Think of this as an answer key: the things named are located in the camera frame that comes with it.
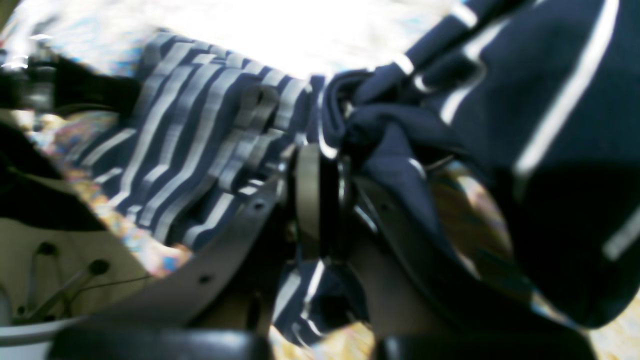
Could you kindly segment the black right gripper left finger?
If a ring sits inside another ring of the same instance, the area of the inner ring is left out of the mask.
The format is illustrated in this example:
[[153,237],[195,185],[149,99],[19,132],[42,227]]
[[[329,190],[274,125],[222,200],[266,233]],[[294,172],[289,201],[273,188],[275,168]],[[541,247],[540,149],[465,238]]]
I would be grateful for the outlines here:
[[55,335],[50,360],[272,360],[267,332],[282,266],[301,220],[320,234],[320,148],[290,146],[231,223],[178,271]]

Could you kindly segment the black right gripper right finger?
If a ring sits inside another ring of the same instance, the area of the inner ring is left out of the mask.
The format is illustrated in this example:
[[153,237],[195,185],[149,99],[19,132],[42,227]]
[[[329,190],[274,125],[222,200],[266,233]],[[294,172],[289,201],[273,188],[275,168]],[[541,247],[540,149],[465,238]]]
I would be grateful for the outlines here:
[[320,160],[322,253],[355,284],[372,360],[594,360],[578,331],[474,278],[349,159]]

